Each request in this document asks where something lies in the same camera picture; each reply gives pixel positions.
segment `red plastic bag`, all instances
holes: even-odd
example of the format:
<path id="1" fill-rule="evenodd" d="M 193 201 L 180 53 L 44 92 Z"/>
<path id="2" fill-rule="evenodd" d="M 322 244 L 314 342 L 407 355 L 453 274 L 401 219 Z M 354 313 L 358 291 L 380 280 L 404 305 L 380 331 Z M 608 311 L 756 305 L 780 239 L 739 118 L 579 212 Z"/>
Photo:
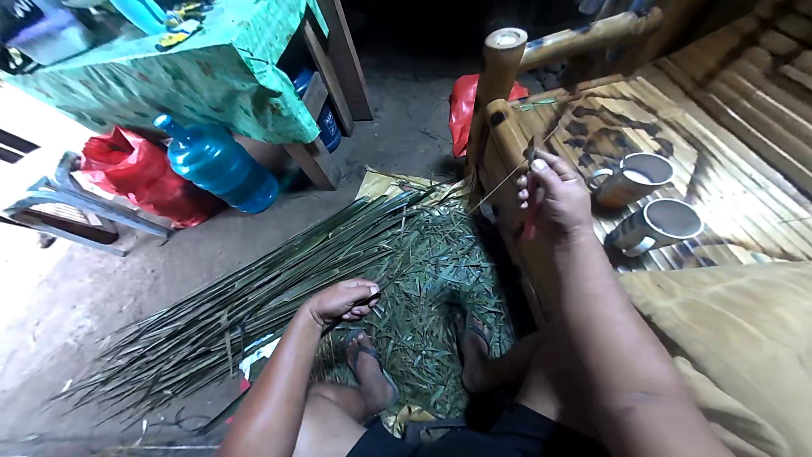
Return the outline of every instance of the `red plastic bag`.
<path id="1" fill-rule="evenodd" d="M 473 117 L 473 102 L 477 98 L 477 83 L 479 75 L 465 75 L 454 83 L 451 90 L 451 114 L 448 118 L 448 128 L 451 129 L 451 138 L 454 140 L 454 147 L 451 152 L 454 157 L 465 155 L 465 147 L 468 145 L 468 133 L 471 129 L 471 118 Z M 525 87 L 513 81 L 510 89 L 510 100 L 527 97 L 530 95 Z"/>
<path id="2" fill-rule="evenodd" d="M 80 171 L 103 190 L 171 219 L 175 228 L 198 225 L 226 206 L 172 171 L 163 146 L 118 126 L 85 143 Z"/>

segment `concrete floor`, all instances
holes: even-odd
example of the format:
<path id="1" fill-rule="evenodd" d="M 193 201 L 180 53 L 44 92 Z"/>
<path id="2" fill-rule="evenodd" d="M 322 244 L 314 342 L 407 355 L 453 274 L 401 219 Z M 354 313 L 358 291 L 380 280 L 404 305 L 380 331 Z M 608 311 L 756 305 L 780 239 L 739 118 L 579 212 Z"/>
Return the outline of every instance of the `concrete floor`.
<path id="1" fill-rule="evenodd" d="M 92 407 L 66 414 L 68 403 L 44 403 L 67 380 L 78 381 L 92 372 L 99 338 L 250 262 L 351 202 L 365 165 L 435 179 L 450 179 L 459 172 L 461 160 L 451 157 L 447 98 L 457 77 L 476 72 L 476 60 L 367 53 L 361 62 L 375 120 L 357 123 L 352 138 L 344 138 L 333 154 L 340 176 L 337 191 L 284 194 L 259 215 L 225 211 L 177 232 L 164 245 L 142 236 L 123 259 L 69 246 L 27 302 L 3 302 L 17 312 L 2 332 L 0 455 L 91 455 L 107 446 L 131 445 L 142 435 L 140 424 L 126 430 L 117 421 L 94 426 L 100 416 Z M 181 407 L 181 417 L 214 416 L 239 393 L 238 385 L 236 379 L 211 385 L 152 414 L 141 444 L 216 444 L 224 427 L 208 437 L 195 437 L 176 426 L 157 424 L 161 415 L 174 420 Z M 202 421 L 183 425 L 194 428 Z"/>

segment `hand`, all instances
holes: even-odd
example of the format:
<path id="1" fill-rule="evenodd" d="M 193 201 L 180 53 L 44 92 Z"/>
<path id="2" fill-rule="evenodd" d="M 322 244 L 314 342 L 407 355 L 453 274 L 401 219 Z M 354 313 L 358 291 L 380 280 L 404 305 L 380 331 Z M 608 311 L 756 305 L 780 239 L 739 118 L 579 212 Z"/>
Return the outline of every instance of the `hand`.
<path id="1" fill-rule="evenodd" d="M 520 177 L 520 207 L 528 206 L 527 200 L 535 198 L 539 205 L 537 226 L 556 241 L 567 241 L 583 233 L 592 232 L 590 194 L 584 179 L 574 172 L 560 157 L 535 150 L 529 174 L 538 183 L 536 194 L 527 190 L 527 176 Z"/>
<path id="2" fill-rule="evenodd" d="M 358 307 L 352 304 L 375 295 L 378 291 L 378 285 L 366 279 L 341 281 L 310 297 L 302 307 L 309 311 L 322 327 L 332 324 L 337 319 L 359 320 L 372 311 L 378 299 Z"/>

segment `sandal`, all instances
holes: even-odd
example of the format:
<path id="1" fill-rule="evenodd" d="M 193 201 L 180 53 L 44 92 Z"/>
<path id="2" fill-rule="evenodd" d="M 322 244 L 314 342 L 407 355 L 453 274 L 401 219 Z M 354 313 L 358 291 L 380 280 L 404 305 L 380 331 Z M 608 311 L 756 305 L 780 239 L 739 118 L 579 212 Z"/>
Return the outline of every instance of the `sandal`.
<path id="1" fill-rule="evenodd" d="M 455 304 L 455 306 L 458 308 L 456 310 L 456 312 L 454 313 L 454 329 L 456 331 L 457 356 L 460 357 L 460 365 L 462 367 L 464 367 L 465 366 L 465 357 L 462 354 L 461 342 L 462 342 L 463 338 L 465 337 L 465 332 L 468 332 L 469 330 L 471 330 L 474 333 L 476 333 L 477 335 L 479 335 L 480 338 L 482 338 L 482 340 L 485 342 L 485 346 L 487 347 L 486 355 L 490 355 L 490 337 L 485 334 L 485 329 L 484 329 L 485 323 L 484 322 L 482 323 L 483 328 L 480 329 L 479 327 L 477 327 L 477 323 L 474 320 L 475 316 L 473 315 L 473 313 L 470 310 L 465 309 L 462 305 L 459 305 L 459 304 Z M 465 318 L 465 326 L 462 329 L 457 328 L 456 319 L 458 317 L 464 317 Z"/>
<path id="2" fill-rule="evenodd" d="M 360 335 L 361 333 L 363 333 L 363 332 L 364 332 L 363 330 L 350 330 L 350 332 L 347 333 L 347 335 L 344 337 L 344 344 L 343 344 L 343 346 L 344 346 L 344 354 L 347 354 L 347 351 L 350 348 L 350 344 L 352 343 L 352 340 L 355 337 L 357 337 L 358 335 Z M 381 353 L 378 352 L 378 350 L 375 349 L 374 347 L 367 347 L 367 346 L 364 346 L 364 345 L 362 345 L 360 343 L 358 343 L 358 351 L 355 353 L 355 355 L 353 355 L 352 364 L 350 365 L 350 369 L 352 370 L 352 376 L 355 377 L 356 382 L 358 384 L 360 384 L 360 382 L 358 381 L 358 376 L 356 376 L 355 373 L 356 373 L 356 368 L 358 366 L 358 355 L 360 355 L 361 352 L 365 352 L 365 353 L 367 353 L 369 355 L 372 355 L 378 361 L 378 366 L 381 368 L 381 374 L 383 375 L 383 378 L 387 381 L 387 384 L 392 388 L 392 393 L 393 393 L 392 400 L 389 402 L 389 404 L 387 404 L 384 408 L 382 408 L 381 411 L 378 411 L 376 413 L 376 414 L 380 414 L 382 411 L 385 411 L 385 410 L 389 409 L 390 407 L 394 406 L 395 403 L 397 403 L 398 400 L 400 400 L 400 391 L 398 390 L 398 386 L 392 380 L 392 377 L 389 376 L 389 373 L 387 373 L 387 370 L 383 369 L 383 365 L 381 364 Z"/>
<path id="3" fill-rule="evenodd" d="M 482 322 L 482 327 L 483 327 L 482 329 L 477 327 L 477 322 L 474 320 L 474 319 L 476 319 L 476 317 L 473 315 L 473 313 L 471 311 L 465 310 L 462 307 L 460 307 L 460 310 L 455 314 L 455 319 L 456 319 L 457 316 L 463 316 L 465 318 L 465 327 L 463 327 L 462 329 L 458 329 L 456 327 L 456 321 L 454 323 L 454 327 L 455 327 L 455 330 L 456 330 L 456 337 L 457 337 L 457 349 L 458 350 L 460 349 L 460 342 L 462 341 L 462 338 L 464 337 L 465 332 L 471 330 L 474 333 L 476 333 L 477 335 L 479 335 L 480 338 L 482 338 L 482 340 L 485 342 L 485 346 L 488 347 L 488 351 L 487 351 L 486 355 L 490 355 L 490 337 L 485 334 L 485 329 L 484 329 L 485 323 Z"/>

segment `bamboo mug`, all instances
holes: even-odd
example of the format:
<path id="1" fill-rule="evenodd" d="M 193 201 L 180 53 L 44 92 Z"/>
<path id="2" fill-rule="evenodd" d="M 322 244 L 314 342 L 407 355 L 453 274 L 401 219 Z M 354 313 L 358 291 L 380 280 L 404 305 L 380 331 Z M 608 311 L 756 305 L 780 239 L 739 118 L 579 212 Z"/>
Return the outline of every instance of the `bamboo mug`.
<path id="1" fill-rule="evenodd" d="M 606 176 L 600 183 L 598 178 Z M 612 168 L 601 168 L 586 180 L 595 200 L 609 208 L 636 202 L 664 186 L 674 176 L 674 167 L 664 157 L 650 152 L 629 154 Z"/>
<path id="2" fill-rule="evenodd" d="M 688 203 L 671 198 L 648 202 L 624 219 L 606 237 L 628 257 L 696 237 L 705 224 Z"/>

